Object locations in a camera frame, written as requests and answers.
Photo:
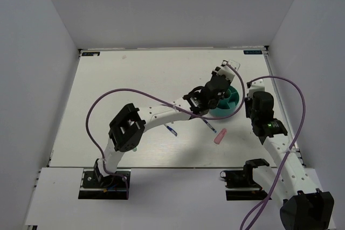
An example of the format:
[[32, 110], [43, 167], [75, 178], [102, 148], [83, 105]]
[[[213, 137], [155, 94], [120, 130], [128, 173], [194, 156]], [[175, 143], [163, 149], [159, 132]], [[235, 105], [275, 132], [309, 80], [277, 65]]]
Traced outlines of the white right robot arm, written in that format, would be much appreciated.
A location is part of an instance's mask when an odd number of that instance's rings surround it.
[[254, 134], [278, 167], [273, 171], [263, 159], [247, 161], [244, 182], [260, 185], [276, 202], [284, 229], [328, 229], [334, 207], [330, 192], [310, 178], [294, 148], [289, 148], [287, 130], [274, 118], [274, 98], [263, 90], [247, 95], [246, 117]]

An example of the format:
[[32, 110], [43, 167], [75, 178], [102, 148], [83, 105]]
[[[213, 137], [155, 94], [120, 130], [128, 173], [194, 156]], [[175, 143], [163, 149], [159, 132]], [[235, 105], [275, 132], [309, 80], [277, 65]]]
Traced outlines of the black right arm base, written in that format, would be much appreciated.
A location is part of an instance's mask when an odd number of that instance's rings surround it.
[[246, 178], [243, 170], [223, 170], [220, 178], [225, 182], [227, 201], [262, 201], [267, 197], [259, 184]]

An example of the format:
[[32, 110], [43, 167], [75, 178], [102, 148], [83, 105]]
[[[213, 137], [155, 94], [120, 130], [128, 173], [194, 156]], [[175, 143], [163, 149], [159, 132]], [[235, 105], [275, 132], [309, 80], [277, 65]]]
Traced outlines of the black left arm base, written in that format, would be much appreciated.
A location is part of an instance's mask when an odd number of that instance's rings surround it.
[[93, 170], [84, 170], [78, 194], [80, 200], [128, 200], [129, 190], [121, 177], [107, 176], [98, 181]]

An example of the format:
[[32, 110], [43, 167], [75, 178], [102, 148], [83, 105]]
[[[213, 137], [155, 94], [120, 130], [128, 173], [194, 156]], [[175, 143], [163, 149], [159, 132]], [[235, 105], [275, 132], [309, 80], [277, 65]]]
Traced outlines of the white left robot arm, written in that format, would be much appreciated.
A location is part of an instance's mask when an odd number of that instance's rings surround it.
[[102, 158], [95, 162], [95, 180], [101, 186], [109, 186], [124, 153], [135, 149], [146, 131], [167, 123], [201, 117], [216, 108], [234, 77], [234, 70], [221, 65], [212, 71], [212, 77], [205, 86], [194, 88], [176, 101], [147, 108], [136, 108], [132, 103], [125, 105], [109, 124], [108, 144]]

